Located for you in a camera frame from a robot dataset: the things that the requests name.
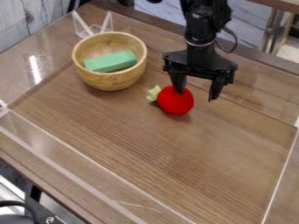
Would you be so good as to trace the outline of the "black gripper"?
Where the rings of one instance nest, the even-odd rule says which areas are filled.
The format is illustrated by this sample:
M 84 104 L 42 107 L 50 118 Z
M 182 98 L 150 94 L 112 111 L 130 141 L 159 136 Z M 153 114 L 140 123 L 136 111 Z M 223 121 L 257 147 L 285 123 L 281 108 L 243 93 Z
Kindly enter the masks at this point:
M 233 84 L 238 65 L 217 52 L 189 56 L 186 50 L 163 55 L 163 70 L 169 72 L 175 91 L 182 95 L 187 76 L 214 80 L 210 85 L 210 101 L 219 98 L 225 84 Z

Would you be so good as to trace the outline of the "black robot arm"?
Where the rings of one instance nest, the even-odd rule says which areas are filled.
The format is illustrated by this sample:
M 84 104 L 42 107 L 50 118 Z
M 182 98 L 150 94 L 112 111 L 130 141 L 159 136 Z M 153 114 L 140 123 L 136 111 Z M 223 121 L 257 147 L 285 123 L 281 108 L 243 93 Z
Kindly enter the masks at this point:
M 175 92 L 183 94 L 187 77 L 211 80 L 210 98 L 219 98 L 225 86 L 234 83 L 239 66 L 217 52 L 218 33 L 226 31 L 238 38 L 227 27 L 233 9 L 229 0 L 181 0 L 186 19 L 185 42 L 187 48 L 163 55 L 163 70 L 170 74 Z

